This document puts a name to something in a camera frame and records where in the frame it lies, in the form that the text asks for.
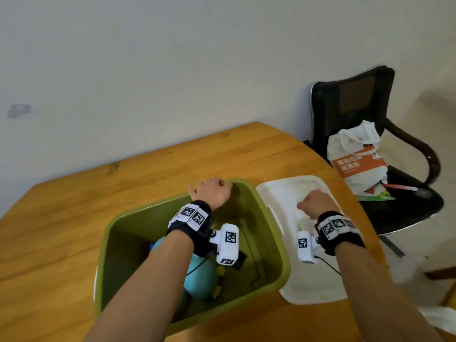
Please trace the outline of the person's right hand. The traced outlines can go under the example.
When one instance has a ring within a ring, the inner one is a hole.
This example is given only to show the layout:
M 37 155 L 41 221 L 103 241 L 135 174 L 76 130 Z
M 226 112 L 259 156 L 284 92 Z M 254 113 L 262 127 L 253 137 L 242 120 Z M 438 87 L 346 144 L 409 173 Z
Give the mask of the person's right hand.
M 326 212 L 340 212 L 334 200 L 320 190 L 310 191 L 303 200 L 308 200 L 311 203 L 311 212 L 304 212 L 311 220 L 318 220 Z

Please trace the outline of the white plastic bag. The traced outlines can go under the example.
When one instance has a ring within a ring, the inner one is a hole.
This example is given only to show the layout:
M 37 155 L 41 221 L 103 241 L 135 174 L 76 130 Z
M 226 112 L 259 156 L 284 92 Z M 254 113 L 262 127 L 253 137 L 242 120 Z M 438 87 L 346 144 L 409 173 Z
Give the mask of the white plastic bag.
M 455 309 L 443 306 L 422 306 L 418 309 L 430 325 L 456 337 Z

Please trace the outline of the black office chair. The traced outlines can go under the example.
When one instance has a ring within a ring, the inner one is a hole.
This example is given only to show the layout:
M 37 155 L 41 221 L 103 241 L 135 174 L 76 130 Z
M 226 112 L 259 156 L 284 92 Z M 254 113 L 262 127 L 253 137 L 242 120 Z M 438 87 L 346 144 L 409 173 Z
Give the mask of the black office chair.
M 425 156 L 429 170 L 424 182 L 388 165 L 388 183 L 428 189 L 432 193 L 430 199 L 415 196 L 411 191 L 387 188 L 395 200 L 360 202 L 380 240 L 397 256 L 403 257 L 405 254 L 386 235 L 407 229 L 436 215 L 443 208 L 444 200 L 430 187 L 442 170 L 436 152 L 387 117 L 394 76 L 394 69 L 383 65 L 351 78 L 311 84 L 312 129 L 310 140 L 306 143 L 329 164 L 329 136 L 367 120 L 376 124 L 380 136 L 387 130 Z

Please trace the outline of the black marker wristband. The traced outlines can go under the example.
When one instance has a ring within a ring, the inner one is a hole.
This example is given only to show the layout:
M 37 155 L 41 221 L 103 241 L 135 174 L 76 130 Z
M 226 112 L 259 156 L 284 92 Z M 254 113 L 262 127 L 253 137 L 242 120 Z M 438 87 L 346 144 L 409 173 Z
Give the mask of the black marker wristband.
M 339 244 L 348 242 L 365 248 L 361 232 L 351 219 L 336 211 L 327 211 L 317 218 L 315 224 L 319 244 L 329 256 L 335 256 Z
M 212 209 L 202 200 L 194 200 L 182 206 L 168 223 L 167 235 L 174 230 L 185 233 L 194 244 L 193 253 L 207 257 L 213 250 L 210 243 Z

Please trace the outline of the person's right forearm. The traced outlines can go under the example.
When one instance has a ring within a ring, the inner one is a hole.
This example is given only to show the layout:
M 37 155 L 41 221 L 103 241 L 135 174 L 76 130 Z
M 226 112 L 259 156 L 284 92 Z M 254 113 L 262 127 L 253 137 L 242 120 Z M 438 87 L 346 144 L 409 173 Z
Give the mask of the person's right forearm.
M 445 342 L 366 249 L 343 242 L 335 255 L 365 342 Z

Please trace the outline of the person's left forearm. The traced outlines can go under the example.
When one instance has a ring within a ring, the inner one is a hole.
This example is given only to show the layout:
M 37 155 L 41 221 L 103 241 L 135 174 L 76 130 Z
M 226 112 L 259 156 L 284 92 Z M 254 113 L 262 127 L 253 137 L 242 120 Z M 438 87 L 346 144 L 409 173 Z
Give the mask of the person's left forearm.
M 193 250 L 189 236 L 170 232 L 111 299 L 83 342 L 163 342 Z

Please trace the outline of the white plastic bin lid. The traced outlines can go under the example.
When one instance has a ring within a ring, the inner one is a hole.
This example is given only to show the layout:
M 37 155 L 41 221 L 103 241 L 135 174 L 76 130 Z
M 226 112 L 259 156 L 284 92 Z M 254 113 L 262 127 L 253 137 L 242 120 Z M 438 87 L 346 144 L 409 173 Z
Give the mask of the white plastic bin lid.
M 290 261 L 289 279 L 280 289 L 282 297 L 294 305 L 345 300 L 347 294 L 335 257 L 325 254 L 318 242 L 316 264 L 302 263 L 297 254 L 297 232 L 308 231 L 315 237 L 317 233 L 315 222 L 296 205 L 312 190 L 320 190 L 335 201 L 325 182 L 316 176 L 296 176 L 260 184 L 256 190 L 279 227 Z

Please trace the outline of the teal round toy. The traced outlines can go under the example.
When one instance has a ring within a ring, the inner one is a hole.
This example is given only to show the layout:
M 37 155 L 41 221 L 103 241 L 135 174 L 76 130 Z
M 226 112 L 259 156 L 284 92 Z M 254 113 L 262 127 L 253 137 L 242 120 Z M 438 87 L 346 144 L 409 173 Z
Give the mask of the teal round toy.
M 210 261 L 211 255 L 206 258 L 191 255 L 183 287 L 193 299 L 209 300 L 220 295 L 220 283 L 226 270 L 224 266 Z

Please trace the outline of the green plastic storage bin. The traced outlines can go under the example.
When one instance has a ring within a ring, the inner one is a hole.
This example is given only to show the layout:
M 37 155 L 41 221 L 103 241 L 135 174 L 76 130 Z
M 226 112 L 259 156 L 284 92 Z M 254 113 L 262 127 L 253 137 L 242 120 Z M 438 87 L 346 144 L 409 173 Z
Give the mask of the green plastic storage bin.
M 258 297 L 281 289 L 290 276 L 290 261 L 282 234 L 253 184 L 231 179 L 230 199 L 213 214 L 213 229 L 225 223 L 239 228 L 240 257 L 237 265 L 224 264 L 218 276 L 215 255 L 189 275 L 195 279 L 203 270 L 214 269 L 214 284 L 221 292 L 216 298 L 197 299 L 186 291 L 168 335 L 227 317 L 231 311 L 250 304 Z M 105 229 L 94 283 L 94 314 L 98 316 L 112 297 L 146 259 L 152 243 L 166 235 L 168 222 L 179 208 L 191 201 L 187 193 L 136 207 L 117 215 Z

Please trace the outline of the green flat packet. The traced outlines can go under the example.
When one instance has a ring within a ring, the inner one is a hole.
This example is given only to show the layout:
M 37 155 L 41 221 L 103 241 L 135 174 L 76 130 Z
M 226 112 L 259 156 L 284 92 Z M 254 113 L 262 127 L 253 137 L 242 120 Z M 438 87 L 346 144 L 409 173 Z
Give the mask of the green flat packet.
M 393 201 L 395 198 L 388 192 L 388 190 L 383 189 L 380 191 L 375 191 L 374 193 L 361 192 L 357 195 L 359 201 Z

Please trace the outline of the pink stick tool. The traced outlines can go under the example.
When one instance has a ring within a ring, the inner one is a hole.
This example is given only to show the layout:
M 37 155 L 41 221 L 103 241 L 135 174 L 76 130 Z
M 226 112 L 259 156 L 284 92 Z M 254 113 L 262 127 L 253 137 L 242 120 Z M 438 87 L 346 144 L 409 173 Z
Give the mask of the pink stick tool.
M 414 186 L 409 186 L 409 185 L 399 185 L 399 184 L 391 184 L 391 183 L 382 183 L 382 186 L 385 188 L 391 188 L 391 189 L 398 189 L 398 190 L 406 190 L 406 191 L 411 191 L 415 196 L 425 198 L 425 199 L 430 199 L 432 196 L 432 193 L 425 188 L 419 188 L 419 187 L 414 187 Z

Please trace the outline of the person's left hand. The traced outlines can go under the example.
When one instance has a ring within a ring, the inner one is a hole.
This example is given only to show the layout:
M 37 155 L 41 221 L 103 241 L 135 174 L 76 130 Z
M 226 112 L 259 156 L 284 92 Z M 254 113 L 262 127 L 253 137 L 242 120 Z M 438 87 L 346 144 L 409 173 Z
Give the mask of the person's left hand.
M 223 206 L 231 196 L 233 183 L 222 180 L 219 177 L 208 178 L 204 182 L 200 181 L 197 201 L 208 204 L 212 211 Z

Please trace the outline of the white and orange bag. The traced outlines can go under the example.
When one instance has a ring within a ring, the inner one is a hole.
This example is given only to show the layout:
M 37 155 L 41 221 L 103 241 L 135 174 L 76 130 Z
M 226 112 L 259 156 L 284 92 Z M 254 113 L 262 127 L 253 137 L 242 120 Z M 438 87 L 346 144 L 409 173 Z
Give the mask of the white and orange bag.
M 376 124 L 366 120 L 328 138 L 328 161 L 352 193 L 362 199 L 383 195 L 388 183 L 388 165 L 378 152 L 380 141 Z

